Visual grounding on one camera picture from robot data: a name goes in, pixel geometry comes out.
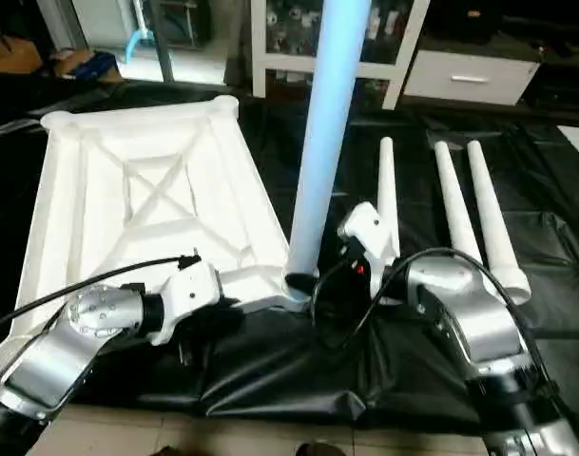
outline light blue tube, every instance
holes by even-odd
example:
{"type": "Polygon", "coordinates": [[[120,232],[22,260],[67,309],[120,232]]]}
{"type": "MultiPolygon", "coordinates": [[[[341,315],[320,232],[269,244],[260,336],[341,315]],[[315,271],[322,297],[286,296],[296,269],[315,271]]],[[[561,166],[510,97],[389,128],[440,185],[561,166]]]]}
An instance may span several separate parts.
{"type": "Polygon", "coordinates": [[[371,0],[325,0],[285,273],[312,274],[338,168],[371,0]]]}

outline drawer handle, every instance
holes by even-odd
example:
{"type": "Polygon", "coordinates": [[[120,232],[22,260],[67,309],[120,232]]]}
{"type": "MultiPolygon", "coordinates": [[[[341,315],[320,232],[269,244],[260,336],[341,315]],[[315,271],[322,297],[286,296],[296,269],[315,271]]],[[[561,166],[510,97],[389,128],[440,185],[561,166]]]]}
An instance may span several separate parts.
{"type": "Polygon", "coordinates": [[[452,76],[452,81],[456,83],[487,84],[488,78],[478,78],[476,76],[452,76]]]}

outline white drawer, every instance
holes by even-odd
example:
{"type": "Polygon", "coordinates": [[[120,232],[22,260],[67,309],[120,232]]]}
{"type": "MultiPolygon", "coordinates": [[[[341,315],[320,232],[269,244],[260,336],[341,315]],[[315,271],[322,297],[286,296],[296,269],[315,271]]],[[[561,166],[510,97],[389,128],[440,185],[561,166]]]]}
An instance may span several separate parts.
{"type": "Polygon", "coordinates": [[[535,62],[420,50],[404,93],[515,105],[536,69],[535,62]]]}

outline white tapered leg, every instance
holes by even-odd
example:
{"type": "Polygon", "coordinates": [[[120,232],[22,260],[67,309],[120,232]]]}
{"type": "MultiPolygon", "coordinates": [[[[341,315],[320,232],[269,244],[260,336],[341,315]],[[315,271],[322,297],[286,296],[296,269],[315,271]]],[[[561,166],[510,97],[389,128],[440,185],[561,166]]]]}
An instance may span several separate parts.
{"type": "Polygon", "coordinates": [[[468,149],[477,210],[490,270],[507,289],[515,303],[523,304],[531,297],[530,284],[517,264],[481,144],[479,141],[471,141],[468,149]]]}
{"type": "Polygon", "coordinates": [[[393,140],[380,141],[380,168],[377,175],[377,211],[391,228],[391,247],[395,257],[400,255],[399,224],[396,211],[395,155],[393,140]]]}
{"type": "Polygon", "coordinates": [[[450,156],[450,149],[448,149],[448,145],[445,142],[440,141],[434,145],[434,154],[437,159],[443,203],[450,228],[452,246],[481,262],[481,254],[479,253],[479,247],[477,247],[467,206],[462,198],[460,184],[450,156]]]}

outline white frame structure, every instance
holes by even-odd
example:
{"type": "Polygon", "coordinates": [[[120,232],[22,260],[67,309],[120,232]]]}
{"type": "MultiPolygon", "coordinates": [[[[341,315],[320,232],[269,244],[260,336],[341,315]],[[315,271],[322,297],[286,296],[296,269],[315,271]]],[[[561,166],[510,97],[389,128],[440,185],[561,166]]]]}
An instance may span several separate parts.
{"type": "MultiPolygon", "coordinates": [[[[358,66],[358,78],[388,81],[388,88],[383,109],[394,109],[399,97],[408,67],[414,55],[426,11],[430,0],[414,0],[410,17],[403,34],[396,61],[391,64],[373,64],[361,62],[358,66]]],[[[251,0],[251,60],[253,77],[253,95],[259,98],[266,96],[266,70],[279,69],[313,73],[315,57],[269,53],[266,51],[266,0],[251,0]]]]}

